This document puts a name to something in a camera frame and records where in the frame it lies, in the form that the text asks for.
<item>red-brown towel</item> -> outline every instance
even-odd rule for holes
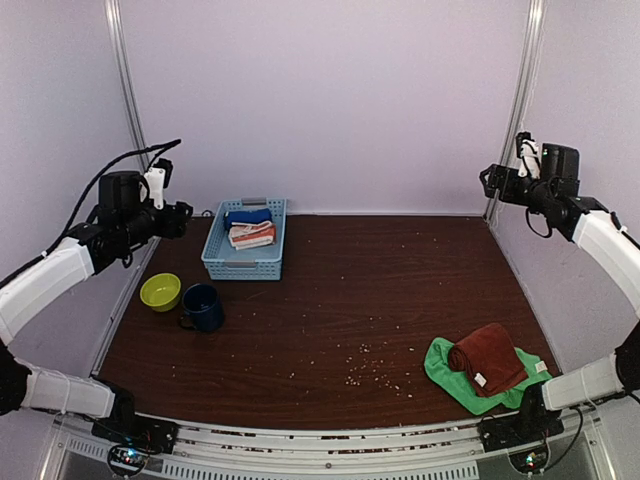
[[[479,397],[492,397],[527,379],[511,337],[499,323],[479,328],[449,351],[449,368],[466,372]]]

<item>white arm segment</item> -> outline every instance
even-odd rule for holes
[[[164,208],[164,177],[166,176],[164,168],[151,167],[147,173],[144,174],[144,178],[149,185],[149,198],[153,200],[153,206],[156,210],[162,210]],[[146,192],[144,189],[140,191],[140,200],[144,200]]]
[[[65,238],[51,255],[0,290],[0,340],[9,345],[29,320],[93,272],[87,247]]]
[[[520,168],[518,169],[518,176],[526,177],[531,175],[531,178],[540,178],[540,150],[538,144],[533,140],[523,140],[522,147],[520,148]]]
[[[582,215],[573,241],[604,268],[629,299],[636,316],[640,316],[640,250],[615,227],[610,214],[593,211]],[[545,407],[561,410],[622,392],[615,359],[612,353],[545,383]]]
[[[17,358],[16,361],[31,370],[22,407],[83,413],[95,418],[105,418],[111,413],[115,394],[106,385],[36,367]]]

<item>metal frame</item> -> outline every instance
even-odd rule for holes
[[[516,92],[511,107],[511,116],[507,125],[507,132],[502,143],[502,153],[500,154],[500,165],[508,165],[514,151],[514,139],[516,133],[521,128],[525,110],[533,92],[538,59],[540,54],[540,43],[542,39],[542,25],[546,11],[546,0],[530,0],[529,19],[522,48],[522,60],[520,62],[520,72]],[[491,223],[495,217],[498,200],[489,199],[484,218]]]
[[[124,97],[129,132],[131,133],[131,139],[133,140],[136,150],[141,150],[145,148],[147,144],[144,140],[140,113],[138,112],[136,97],[133,93],[133,81],[131,80],[131,70],[129,69],[122,18],[120,16],[120,0],[105,0],[105,10],[116,65],[120,75],[120,86],[122,87],[122,95]],[[138,158],[138,162],[140,164],[140,170],[143,172],[146,171],[149,166],[149,156],[147,154],[141,155]]]
[[[478,421],[337,431],[263,430],[179,421],[173,454],[154,457],[145,472],[159,478],[200,480],[473,480],[479,478],[479,461],[541,443],[511,452],[484,453]],[[554,440],[572,437],[578,416],[567,412],[563,422],[566,431]],[[38,478],[59,480],[67,452],[106,460],[109,442],[92,437],[90,430],[91,424],[78,418],[56,419],[51,448],[43,456]],[[586,411],[583,434],[598,478],[614,480],[600,430],[597,412]]]

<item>blue plastic basket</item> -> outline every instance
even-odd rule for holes
[[[238,210],[271,210],[276,226],[276,243],[266,247],[237,251],[229,243],[224,229],[224,215]],[[211,280],[280,280],[282,250],[287,223],[285,199],[251,198],[222,202],[202,251],[202,261]]]

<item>blue cloth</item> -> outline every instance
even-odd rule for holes
[[[224,228],[225,230],[230,230],[232,223],[258,224],[266,222],[267,220],[271,221],[271,210],[268,208],[253,211],[240,210],[237,212],[227,212],[224,216]]]

